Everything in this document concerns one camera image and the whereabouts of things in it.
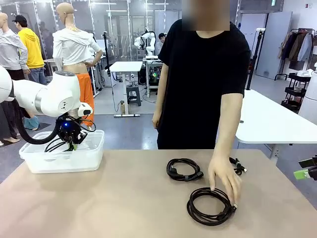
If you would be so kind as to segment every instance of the black stool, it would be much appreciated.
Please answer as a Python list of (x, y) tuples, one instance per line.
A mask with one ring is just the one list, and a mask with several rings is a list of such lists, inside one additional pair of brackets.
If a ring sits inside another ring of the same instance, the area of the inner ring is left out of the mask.
[[(135, 92), (136, 96), (130, 95), (130, 92), (131, 93)], [(139, 87), (128, 85), (127, 86), (127, 98), (128, 98), (128, 104), (137, 103), (138, 106), (140, 107), (141, 106), (141, 97), (140, 97)]]

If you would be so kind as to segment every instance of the black cap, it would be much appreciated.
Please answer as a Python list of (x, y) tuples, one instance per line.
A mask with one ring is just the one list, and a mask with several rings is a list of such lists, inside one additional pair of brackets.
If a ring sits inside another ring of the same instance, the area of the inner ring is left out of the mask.
[(22, 15), (16, 15), (15, 19), (13, 20), (14, 22), (23, 22), (23, 23), (27, 23), (26, 18)]

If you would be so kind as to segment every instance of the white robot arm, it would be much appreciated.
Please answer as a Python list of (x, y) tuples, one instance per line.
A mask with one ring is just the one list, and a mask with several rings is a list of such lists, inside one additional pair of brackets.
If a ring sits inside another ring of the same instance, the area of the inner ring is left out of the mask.
[[(81, 131), (81, 117), (93, 113), (87, 103), (80, 102), (79, 82), (70, 72), (54, 72), (52, 82), (46, 86), (29, 80), (11, 80), (9, 73), (0, 66), (0, 102), (3, 101), (12, 101), (18, 130), (31, 144), (48, 143), (57, 135), (70, 147), (80, 144), (87, 135)], [(20, 107), (58, 117), (52, 135), (43, 140), (31, 138), (23, 126)]]
[(139, 36), (135, 39), (134, 45), (138, 47), (138, 49), (144, 49), (145, 42), (144, 40), (151, 40), (150, 46), (146, 47), (146, 50), (148, 52), (148, 56), (153, 55), (153, 51), (155, 50), (155, 43), (156, 43), (156, 37), (154, 32), (146, 32), (143, 35)]

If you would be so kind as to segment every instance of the green object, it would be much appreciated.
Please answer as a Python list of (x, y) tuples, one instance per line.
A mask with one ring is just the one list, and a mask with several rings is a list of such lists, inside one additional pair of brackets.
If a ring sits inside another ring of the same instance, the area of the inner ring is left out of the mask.
[(306, 174), (308, 170), (298, 170), (294, 172), (294, 176), (297, 180), (307, 179)]

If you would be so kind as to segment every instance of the blue fabric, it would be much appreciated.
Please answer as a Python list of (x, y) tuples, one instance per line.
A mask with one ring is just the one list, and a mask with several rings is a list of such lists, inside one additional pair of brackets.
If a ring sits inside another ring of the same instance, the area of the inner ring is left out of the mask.
[(38, 128), (40, 125), (39, 119), (34, 116), (33, 118), (24, 118), (24, 128), (32, 130)]
[(44, 67), (41, 68), (31, 68), (31, 73), (28, 75), (29, 80), (47, 85), (47, 81), (44, 75)]

